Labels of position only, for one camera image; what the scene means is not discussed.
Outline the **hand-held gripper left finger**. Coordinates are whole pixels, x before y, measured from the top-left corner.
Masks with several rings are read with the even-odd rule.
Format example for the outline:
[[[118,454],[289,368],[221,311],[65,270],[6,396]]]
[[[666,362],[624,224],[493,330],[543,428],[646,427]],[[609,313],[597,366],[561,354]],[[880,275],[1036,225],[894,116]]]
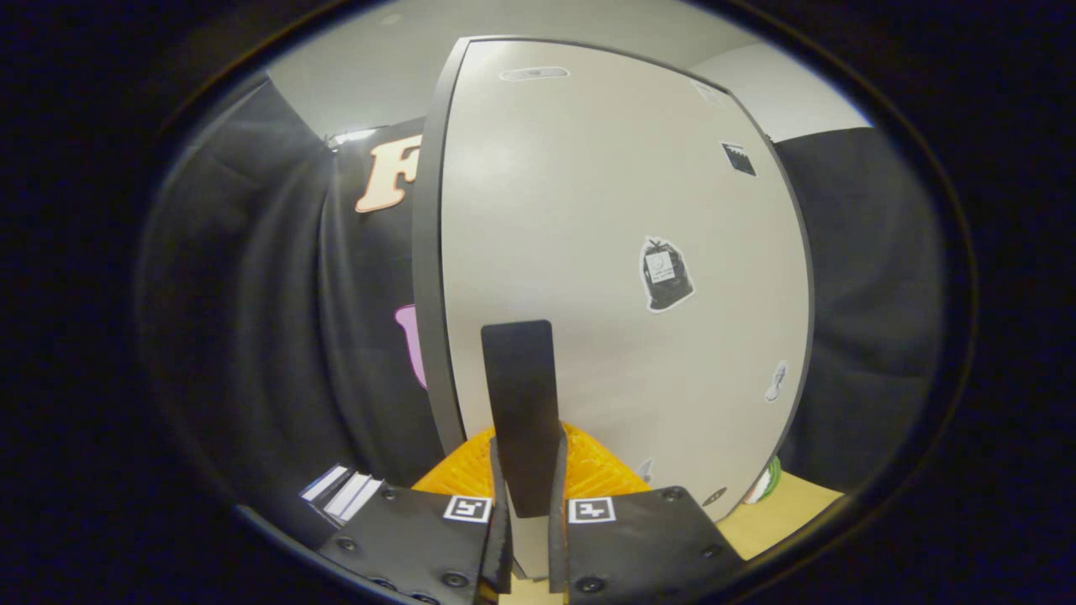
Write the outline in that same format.
[[[318,554],[399,597],[499,602],[514,582],[514,541],[494,430],[462,444],[415,486],[362,487]]]

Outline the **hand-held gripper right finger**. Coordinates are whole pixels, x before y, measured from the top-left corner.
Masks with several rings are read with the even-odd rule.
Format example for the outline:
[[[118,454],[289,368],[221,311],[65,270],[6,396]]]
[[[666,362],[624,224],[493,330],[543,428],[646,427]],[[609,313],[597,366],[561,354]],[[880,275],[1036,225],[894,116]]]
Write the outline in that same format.
[[[691,604],[745,561],[681,486],[652,489],[564,423],[549,517],[548,587],[565,604]]]

